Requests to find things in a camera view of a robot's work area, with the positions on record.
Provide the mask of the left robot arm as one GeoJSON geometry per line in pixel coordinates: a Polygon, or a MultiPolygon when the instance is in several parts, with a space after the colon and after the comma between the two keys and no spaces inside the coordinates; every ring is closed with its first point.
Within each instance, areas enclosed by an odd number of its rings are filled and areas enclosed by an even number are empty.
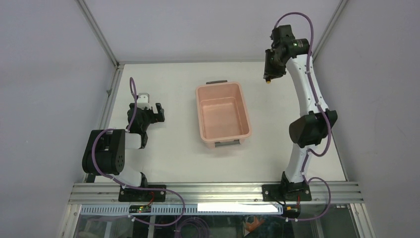
{"type": "Polygon", "coordinates": [[[149,196],[146,176],[125,165],[125,151],[144,149],[148,142],[147,129],[150,124],[164,122],[164,109],[160,103],[153,107],[141,103],[129,105],[128,126],[125,129],[92,130],[82,158],[85,173],[103,176],[130,188],[130,195],[136,201],[149,196]]]}

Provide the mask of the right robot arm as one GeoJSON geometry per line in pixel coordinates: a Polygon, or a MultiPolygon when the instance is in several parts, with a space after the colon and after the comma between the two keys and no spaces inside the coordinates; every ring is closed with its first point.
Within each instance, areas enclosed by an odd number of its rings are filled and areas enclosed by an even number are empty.
{"type": "Polygon", "coordinates": [[[262,185],[264,201],[310,201],[307,168],[315,148],[324,138],[331,143],[331,129],[338,119],[320,92],[311,56],[311,42],[296,39],[291,25],[276,26],[265,52],[264,80],[290,74],[299,102],[300,117],[289,125],[292,153],[280,183],[262,185]]]}

